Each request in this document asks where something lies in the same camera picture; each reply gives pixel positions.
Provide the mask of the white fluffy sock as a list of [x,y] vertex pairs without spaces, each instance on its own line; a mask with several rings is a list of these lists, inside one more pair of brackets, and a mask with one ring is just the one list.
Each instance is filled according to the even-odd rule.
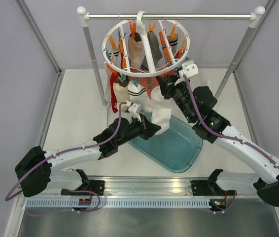
[[151,91],[152,116],[151,122],[160,126],[155,135],[160,135],[170,128],[170,119],[172,115],[170,100],[164,99],[161,94],[160,86]]

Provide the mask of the white black-striped sock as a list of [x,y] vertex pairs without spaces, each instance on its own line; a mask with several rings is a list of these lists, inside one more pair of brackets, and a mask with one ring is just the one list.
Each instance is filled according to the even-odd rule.
[[128,94],[131,102],[142,104],[142,109],[146,113],[152,112],[151,99],[149,98],[146,89],[140,84],[135,85],[132,81],[128,84]]

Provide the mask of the white cloth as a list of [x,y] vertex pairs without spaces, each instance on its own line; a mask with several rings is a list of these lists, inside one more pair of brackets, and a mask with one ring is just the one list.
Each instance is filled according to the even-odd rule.
[[112,103],[110,79],[111,76],[114,75],[114,73],[111,71],[111,67],[108,67],[107,62],[104,62],[104,67],[106,72],[106,79],[105,79],[106,88],[105,88],[104,98],[106,101],[110,102],[111,107],[113,108],[114,104]]

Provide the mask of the white round clip hanger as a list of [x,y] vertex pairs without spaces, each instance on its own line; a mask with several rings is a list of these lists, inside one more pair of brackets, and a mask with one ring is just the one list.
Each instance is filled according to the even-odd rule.
[[[147,34],[154,32],[159,41],[160,50],[163,57],[154,66],[151,49]],[[142,43],[142,58],[146,56],[148,71],[141,70],[140,67],[133,68],[128,57],[128,38],[132,34],[139,33]],[[117,65],[110,62],[109,52],[112,48],[120,49],[120,55],[117,59]],[[190,47],[190,37],[187,30],[175,20],[141,20],[137,14],[136,20],[123,20],[112,27],[105,36],[102,44],[103,56],[111,71],[123,80],[130,78],[148,78],[164,74],[173,70],[181,64],[188,56]]]

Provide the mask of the red sock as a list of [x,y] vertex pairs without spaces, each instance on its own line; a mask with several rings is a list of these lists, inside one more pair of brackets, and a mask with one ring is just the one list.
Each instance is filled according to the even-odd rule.
[[110,85],[110,94],[111,94],[111,109],[114,113],[118,112],[118,109],[116,107],[117,99],[113,88],[116,79],[118,79],[118,74],[115,75],[114,73],[111,73],[109,78],[109,85]]

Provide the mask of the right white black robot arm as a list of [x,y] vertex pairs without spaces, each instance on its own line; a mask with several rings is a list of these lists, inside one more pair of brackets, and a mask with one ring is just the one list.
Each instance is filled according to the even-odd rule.
[[267,204],[279,207],[279,158],[249,141],[213,109],[217,99],[208,86],[191,89],[186,76],[157,76],[157,81],[162,96],[174,100],[200,138],[230,152],[254,171],[248,177],[243,173],[215,170],[207,182],[208,192],[212,195],[223,190],[256,193]]

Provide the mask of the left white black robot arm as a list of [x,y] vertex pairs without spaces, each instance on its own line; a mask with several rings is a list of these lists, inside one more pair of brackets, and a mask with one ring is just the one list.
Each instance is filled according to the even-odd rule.
[[50,151],[33,147],[15,167],[20,192],[27,198],[46,189],[60,189],[64,193],[72,190],[84,195],[90,188],[87,175],[81,169],[65,172],[65,168],[107,158],[117,153],[119,146],[137,137],[148,140],[160,130],[144,115],[131,120],[117,118],[102,133],[81,145]]

